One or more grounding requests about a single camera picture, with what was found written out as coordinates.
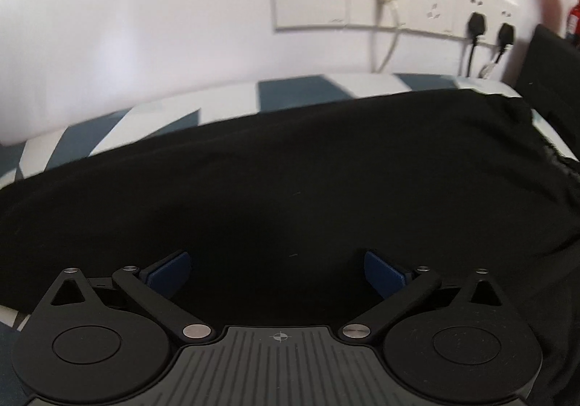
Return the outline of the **black garment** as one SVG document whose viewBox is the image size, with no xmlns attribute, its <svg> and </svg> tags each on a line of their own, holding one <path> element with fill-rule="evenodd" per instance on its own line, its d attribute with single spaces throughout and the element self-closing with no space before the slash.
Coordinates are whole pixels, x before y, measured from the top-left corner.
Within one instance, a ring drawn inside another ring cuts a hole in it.
<svg viewBox="0 0 580 406">
<path fill-rule="evenodd" d="M 180 305 L 215 324 L 338 326 L 376 302 L 367 252 L 459 280 L 489 270 L 544 366 L 534 405 L 579 401 L 579 165 L 521 100 L 398 94 L 259 113 L 70 162 L 1 193 L 1 302 L 60 270 L 187 252 Z"/>
</svg>

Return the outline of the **geometric patterned tablecloth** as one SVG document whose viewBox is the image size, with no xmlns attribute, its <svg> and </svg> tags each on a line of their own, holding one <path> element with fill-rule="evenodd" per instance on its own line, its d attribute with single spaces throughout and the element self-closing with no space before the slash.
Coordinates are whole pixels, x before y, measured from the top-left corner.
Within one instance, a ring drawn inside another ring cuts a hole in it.
<svg viewBox="0 0 580 406">
<path fill-rule="evenodd" d="M 178 95 L 66 127 L 1 151 L 8 185 L 174 131 L 259 113 L 466 90 L 523 101 L 534 126 L 577 162 L 515 90 L 484 79 L 310 76 Z M 33 310 L 1 302 L 5 405 L 534 405 L 537 335 L 489 270 L 454 280 L 427 266 L 338 326 L 215 324 L 140 279 L 60 270 Z"/>
</svg>

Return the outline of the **black power plug left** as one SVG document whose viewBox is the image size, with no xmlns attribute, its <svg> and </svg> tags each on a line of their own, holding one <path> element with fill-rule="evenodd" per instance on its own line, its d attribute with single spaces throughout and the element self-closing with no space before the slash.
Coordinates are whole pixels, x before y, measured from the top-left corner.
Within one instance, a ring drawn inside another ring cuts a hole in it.
<svg viewBox="0 0 580 406">
<path fill-rule="evenodd" d="M 478 47 L 479 40 L 486 34 L 486 15 L 479 11 L 474 11 L 466 23 L 465 33 L 469 42 L 469 54 L 465 68 L 465 77 L 471 76 L 473 59 Z"/>
</svg>

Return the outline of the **black power plug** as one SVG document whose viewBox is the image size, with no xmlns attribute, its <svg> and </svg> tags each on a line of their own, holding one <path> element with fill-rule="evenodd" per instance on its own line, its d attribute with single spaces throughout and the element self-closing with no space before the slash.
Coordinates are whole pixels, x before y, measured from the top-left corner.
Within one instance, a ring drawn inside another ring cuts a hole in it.
<svg viewBox="0 0 580 406">
<path fill-rule="evenodd" d="M 493 59 L 480 71 L 479 78 L 488 79 L 504 54 L 514 45 L 516 38 L 515 27 L 510 23 L 503 23 L 497 33 L 497 52 Z"/>
<path fill-rule="evenodd" d="M 479 40 L 486 34 L 486 15 L 479 11 L 474 11 L 466 23 L 465 33 L 469 42 L 469 54 L 465 68 L 465 77 L 471 76 L 473 59 L 478 47 Z"/>
</svg>

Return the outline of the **black power plug right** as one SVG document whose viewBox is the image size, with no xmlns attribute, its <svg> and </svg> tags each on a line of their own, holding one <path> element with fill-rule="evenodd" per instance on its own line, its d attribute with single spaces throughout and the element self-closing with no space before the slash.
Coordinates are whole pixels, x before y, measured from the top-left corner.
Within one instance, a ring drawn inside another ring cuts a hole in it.
<svg viewBox="0 0 580 406">
<path fill-rule="evenodd" d="M 514 45 L 516 38 L 515 27 L 510 23 L 503 23 L 497 33 L 497 52 L 493 59 L 480 71 L 479 78 L 488 79 L 504 54 Z"/>
</svg>

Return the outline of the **red fire extinguisher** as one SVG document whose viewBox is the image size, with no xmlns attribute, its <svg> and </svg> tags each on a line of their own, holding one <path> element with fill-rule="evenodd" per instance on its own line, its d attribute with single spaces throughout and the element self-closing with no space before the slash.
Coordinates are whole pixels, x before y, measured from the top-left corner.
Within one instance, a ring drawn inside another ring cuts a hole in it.
<svg viewBox="0 0 580 406">
<path fill-rule="evenodd" d="M 565 40 L 572 44 L 574 47 L 579 46 L 580 42 L 580 4 L 575 4 L 574 7 L 569 11 L 566 28 L 565 28 Z"/>
</svg>

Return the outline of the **black box by wall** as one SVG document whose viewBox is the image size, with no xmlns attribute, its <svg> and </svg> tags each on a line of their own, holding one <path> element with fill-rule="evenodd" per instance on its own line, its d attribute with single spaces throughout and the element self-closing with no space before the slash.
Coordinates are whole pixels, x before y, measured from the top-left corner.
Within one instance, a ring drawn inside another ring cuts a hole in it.
<svg viewBox="0 0 580 406">
<path fill-rule="evenodd" d="M 579 51 L 537 25 L 515 91 L 579 157 Z"/>
</svg>

